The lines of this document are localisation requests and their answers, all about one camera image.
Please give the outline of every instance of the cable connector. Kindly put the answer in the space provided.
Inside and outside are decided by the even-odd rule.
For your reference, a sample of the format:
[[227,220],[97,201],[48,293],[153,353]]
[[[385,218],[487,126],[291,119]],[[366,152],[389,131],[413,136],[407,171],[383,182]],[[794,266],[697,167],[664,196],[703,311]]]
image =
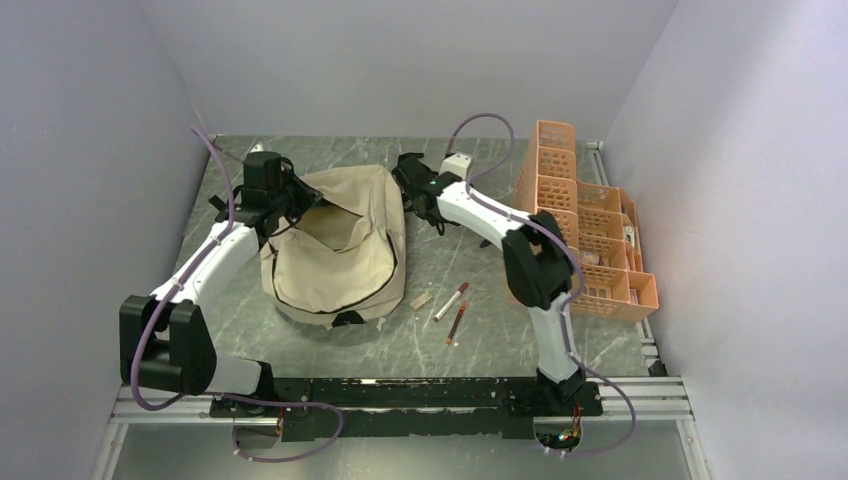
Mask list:
[[171,285],[177,287],[177,291],[182,292],[185,290],[185,285],[180,283],[180,279],[177,277],[171,277]]

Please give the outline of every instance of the canvas bag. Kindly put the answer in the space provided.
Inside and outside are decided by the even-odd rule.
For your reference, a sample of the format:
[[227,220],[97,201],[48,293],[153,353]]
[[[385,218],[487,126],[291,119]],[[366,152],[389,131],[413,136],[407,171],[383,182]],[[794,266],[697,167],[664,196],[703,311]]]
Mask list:
[[275,233],[286,231],[263,246],[262,288],[298,322],[331,328],[334,321],[339,324],[337,318],[387,315],[403,298],[406,281],[397,183],[379,165],[331,168],[301,178],[324,199],[294,228],[286,230],[283,219]]

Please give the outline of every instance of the marble surface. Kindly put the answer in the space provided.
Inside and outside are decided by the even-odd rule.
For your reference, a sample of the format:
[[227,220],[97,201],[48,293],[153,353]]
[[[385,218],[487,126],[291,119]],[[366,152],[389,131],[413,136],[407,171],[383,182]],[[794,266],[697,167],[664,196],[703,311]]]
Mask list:
[[[391,169],[401,152],[424,152],[425,163],[437,167],[447,145],[446,138],[223,136],[216,141],[239,155],[262,142],[266,150],[291,159],[299,175],[373,163]],[[476,187],[508,203],[526,148],[526,140],[517,141],[510,161],[477,181]],[[476,138],[459,139],[455,148],[473,156],[475,172],[494,165],[506,149],[506,140]],[[596,182],[584,153],[579,145],[578,175],[582,181]],[[241,165],[225,162],[234,185],[240,184]],[[223,177],[215,162],[209,162],[178,268],[208,235],[215,216],[208,199],[223,191]],[[500,252],[479,248],[481,238],[462,227],[449,225],[439,237],[435,228],[412,214],[407,214],[406,228],[405,297],[380,329],[376,321],[329,331],[291,321],[262,290],[255,257],[235,275],[214,309],[204,312],[216,348],[269,362],[280,377],[533,375],[537,351],[530,318],[524,307],[506,300]],[[464,281],[471,285],[471,299],[455,346],[448,346],[450,322],[434,323],[431,318]],[[413,311],[409,303],[425,291],[433,300]],[[573,326],[578,351],[590,367],[611,376],[647,375],[633,324],[574,315]]]

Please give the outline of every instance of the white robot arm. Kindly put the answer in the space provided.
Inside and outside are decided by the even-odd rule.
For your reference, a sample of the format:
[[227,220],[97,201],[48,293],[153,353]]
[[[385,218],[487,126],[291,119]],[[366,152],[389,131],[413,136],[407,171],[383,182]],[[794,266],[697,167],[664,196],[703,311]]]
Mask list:
[[[514,219],[532,219],[559,235],[553,217],[531,216],[502,205],[499,207],[508,212],[508,217],[486,209],[469,197],[467,185],[455,168],[437,174],[421,164],[422,156],[401,155],[392,171],[405,197],[412,202],[416,215],[437,226],[440,233],[444,231],[444,223],[455,223],[468,227],[503,251],[510,288],[528,307],[533,322],[540,381],[548,382],[558,392],[557,396],[568,396],[585,380],[565,351],[564,335],[570,334],[571,325],[567,311],[562,325],[559,312],[569,295],[572,266],[562,255],[551,253],[556,247]],[[454,164],[452,159],[448,160],[451,161],[447,165]],[[237,204],[233,229],[223,241],[218,241],[227,220],[225,209],[219,205],[218,223],[195,256],[209,242],[218,244],[188,280],[178,284],[179,292],[157,319],[155,331],[170,328],[170,338],[151,337],[139,370],[141,386],[189,395],[220,392],[276,400],[270,365],[217,353],[202,312],[211,310],[235,272],[278,228],[281,217],[297,223],[306,209],[320,200],[320,193],[301,182],[290,166],[290,162],[272,152],[248,155],[245,185],[240,189],[242,203]],[[280,171],[282,177],[275,173]],[[497,204],[491,199],[488,202]],[[541,247],[542,254],[534,254],[531,245]],[[131,296],[122,305],[121,373],[125,383],[130,382],[130,364],[152,310],[175,285],[175,279],[184,276],[186,268],[150,296]]]

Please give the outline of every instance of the black mounting plate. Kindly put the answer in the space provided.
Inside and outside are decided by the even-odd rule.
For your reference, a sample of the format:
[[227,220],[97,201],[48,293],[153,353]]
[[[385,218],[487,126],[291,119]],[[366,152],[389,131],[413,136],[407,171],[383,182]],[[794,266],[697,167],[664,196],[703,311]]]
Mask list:
[[[342,437],[408,435],[501,434],[503,438],[532,439],[533,417],[603,413],[598,385],[584,383],[568,400],[555,401],[553,392],[536,377],[470,378],[275,378],[282,401],[306,398],[345,410]],[[276,418],[274,408],[253,410],[230,400],[216,400],[213,418]],[[282,441],[330,437],[338,418],[329,410],[292,409],[284,413]]]

